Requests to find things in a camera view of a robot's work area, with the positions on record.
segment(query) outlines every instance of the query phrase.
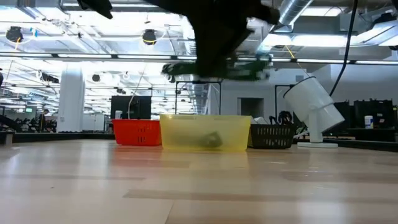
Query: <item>white column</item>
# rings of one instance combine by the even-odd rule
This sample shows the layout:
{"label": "white column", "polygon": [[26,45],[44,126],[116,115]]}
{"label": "white column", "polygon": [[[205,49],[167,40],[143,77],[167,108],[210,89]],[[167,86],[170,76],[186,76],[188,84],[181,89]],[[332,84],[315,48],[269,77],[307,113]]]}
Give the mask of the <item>white column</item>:
{"label": "white column", "polygon": [[57,131],[80,132],[85,104],[85,79],[79,63],[68,63],[61,76]]}

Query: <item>white lamp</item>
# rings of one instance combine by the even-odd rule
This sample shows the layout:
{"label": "white lamp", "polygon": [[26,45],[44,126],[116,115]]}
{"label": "white lamp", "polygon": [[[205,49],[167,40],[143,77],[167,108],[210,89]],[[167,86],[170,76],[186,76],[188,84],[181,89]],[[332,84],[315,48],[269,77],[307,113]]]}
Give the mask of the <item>white lamp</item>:
{"label": "white lamp", "polygon": [[299,147],[338,147],[337,144],[322,143],[322,132],[340,124],[344,118],[315,77],[297,83],[284,98],[310,131],[310,142],[299,142]]}

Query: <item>wooden floor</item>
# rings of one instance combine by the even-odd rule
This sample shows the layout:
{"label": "wooden floor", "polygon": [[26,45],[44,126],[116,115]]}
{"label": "wooden floor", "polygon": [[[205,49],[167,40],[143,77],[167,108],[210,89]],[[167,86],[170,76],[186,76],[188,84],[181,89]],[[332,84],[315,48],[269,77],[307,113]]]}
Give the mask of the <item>wooden floor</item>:
{"label": "wooden floor", "polygon": [[0,191],[4,224],[393,224],[398,154],[19,144],[0,149]]}

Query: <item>black cable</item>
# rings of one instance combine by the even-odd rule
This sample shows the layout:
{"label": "black cable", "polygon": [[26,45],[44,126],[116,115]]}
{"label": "black cable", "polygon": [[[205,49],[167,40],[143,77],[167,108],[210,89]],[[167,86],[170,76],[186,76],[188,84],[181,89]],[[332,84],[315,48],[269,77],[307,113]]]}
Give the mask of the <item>black cable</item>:
{"label": "black cable", "polygon": [[335,92],[337,84],[340,81],[341,76],[343,76],[344,70],[346,69],[346,66],[347,66],[348,54],[349,54],[349,45],[351,43],[351,35],[353,34],[355,14],[356,14],[356,9],[357,8],[358,8],[358,0],[354,0],[353,12],[351,13],[351,20],[349,22],[349,28],[348,28],[347,45],[346,45],[346,53],[344,55],[344,63],[343,63],[343,67],[341,68],[340,74],[337,77],[336,83],[333,86],[333,88],[331,89],[330,96],[332,96],[332,94]]}

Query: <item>pipe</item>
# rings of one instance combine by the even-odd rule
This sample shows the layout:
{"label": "pipe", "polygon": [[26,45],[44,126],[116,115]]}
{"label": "pipe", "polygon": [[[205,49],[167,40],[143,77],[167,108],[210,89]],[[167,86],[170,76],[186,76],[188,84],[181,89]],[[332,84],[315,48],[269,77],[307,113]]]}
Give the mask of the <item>pipe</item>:
{"label": "pipe", "polygon": [[284,0],[279,8],[279,22],[285,26],[292,25],[313,0]]}

